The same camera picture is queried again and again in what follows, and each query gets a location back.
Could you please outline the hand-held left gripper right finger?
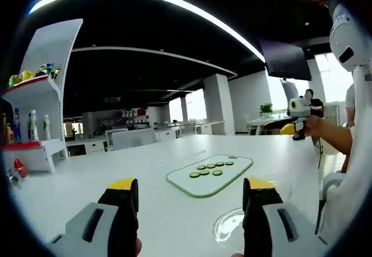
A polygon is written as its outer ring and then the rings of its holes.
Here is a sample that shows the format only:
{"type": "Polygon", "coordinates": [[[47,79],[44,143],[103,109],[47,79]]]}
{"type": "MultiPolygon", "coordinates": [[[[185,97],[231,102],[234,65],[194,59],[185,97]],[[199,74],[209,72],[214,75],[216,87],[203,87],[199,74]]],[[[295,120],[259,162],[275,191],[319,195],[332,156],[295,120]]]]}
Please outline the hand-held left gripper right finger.
{"type": "Polygon", "coordinates": [[[245,178],[242,210],[244,256],[323,256],[327,244],[315,225],[293,204],[284,203],[275,186],[245,178]]]}

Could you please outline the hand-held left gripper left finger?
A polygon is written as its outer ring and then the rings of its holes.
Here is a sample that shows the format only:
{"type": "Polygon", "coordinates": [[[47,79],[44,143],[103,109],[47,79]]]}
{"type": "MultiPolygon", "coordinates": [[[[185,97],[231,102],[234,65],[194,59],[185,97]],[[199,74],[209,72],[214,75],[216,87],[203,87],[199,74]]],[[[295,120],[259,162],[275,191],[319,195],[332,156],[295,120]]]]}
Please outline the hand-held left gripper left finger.
{"type": "Polygon", "coordinates": [[[138,209],[138,180],[115,181],[46,247],[54,256],[137,256],[138,209]]]}

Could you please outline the person's right hand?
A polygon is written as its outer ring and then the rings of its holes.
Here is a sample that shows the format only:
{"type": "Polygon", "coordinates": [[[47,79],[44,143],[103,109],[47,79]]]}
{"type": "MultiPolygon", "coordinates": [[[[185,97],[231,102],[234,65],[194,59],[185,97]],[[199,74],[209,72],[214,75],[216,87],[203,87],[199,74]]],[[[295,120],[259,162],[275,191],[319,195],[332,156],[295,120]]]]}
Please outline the person's right hand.
{"type": "Polygon", "coordinates": [[[324,120],[318,116],[310,115],[304,122],[303,130],[305,136],[309,137],[321,136],[323,121],[324,120]]]}

